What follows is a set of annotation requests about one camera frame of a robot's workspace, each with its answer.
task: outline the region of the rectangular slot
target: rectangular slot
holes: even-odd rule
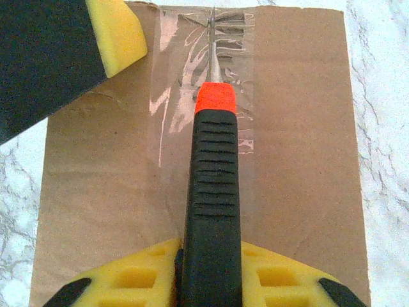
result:
[[[153,288],[157,272],[153,269],[129,267],[118,274],[114,288]]]
[[[257,270],[262,287],[290,287],[297,286],[294,274],[285,267],[266,267]]]
[[[149,251],[151,256],[164,256],[166,254],[166,248],[155,248]]]
[[[146,302],[130,302],[123,299],[104,299],[100,301],[98,307],[145,307]]]
[[[267,297],[266,307],[310,307],[307,297]]]
[[[251,248],[243,249],[243,254],[245,254],[246,256],[250,256],[250,257],[261,256],[260,253],[258,253],[257,251],[255,251],[255,250],[253,250]]]

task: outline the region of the black tool handle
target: black tool handle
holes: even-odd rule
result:
[[[212,84],[202,86],[198,103],[207,85]],[[223,85],[229,100],[230,85]],[[213,100],[223,99],[226,94],[210,92]],[[236,114],[232,111],[204,108],[195,115],[183,247],[182,306],[242,305],[237,134]]]

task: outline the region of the brown paper bag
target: brown paper bag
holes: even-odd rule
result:
[[[174,89],[186,84],[186,74],[178,74],[188,71],[187,51],[178,44],[206,15],[167,9],[177,31],[159,39],[164,10],[129,5],[148,56],[49,118],[31,306],[42,306],[82,271],[183,235],[192,125],[185,114],[177,130],[163,114],[165,106],[178,112],[174,101],[183,93]],[[254,37],[242,36],[243,46],[253,37],[245,52],[221,57],[225,76],[231,65],[252,78],[240,85],[232,77],[243,143],[242,239],[334,275],[368,303],[343,14],[266,6],[226,14],[254,26]],[[205,63],[188,82],[192,105]],[[167,104],[153,112],[152,99],[169,84]]]

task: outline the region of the yellow plastic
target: yellow plastic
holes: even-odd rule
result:
[[[174,258],[181,240],[169,240],[77,276],[91,285],[73,307],[174,306]],[[244,307],[337,307],[319,286],[331,275],[242,242]]]
[[[116,75],[148,52],[141,23],[122,0],[86,0],[105,74]]]
[[[180,240],[169,240],[77,276],[92,282],[73,307],[174,306],[174,258]]]

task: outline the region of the grey marble vein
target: grey marble vein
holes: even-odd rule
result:
[[[46,124],[46,122],[39,123],[0,147],[0,306],[2,307],[28,305],[45,141],[36,139],[36,136],[45,133]]]
[[[346,6],[369,281],[373,306],[409,306],[408,19],[377,5]]]
[[[258,0],[259,5],[277,5],[273,0]]]
[[[391,20],[396,23],[399,29],[399,35],[401,36],[403,47],[408,51],[408,39],[409,39],[409,4],[407,1],[402,0],[389,0],[389,10],[392,14]]]

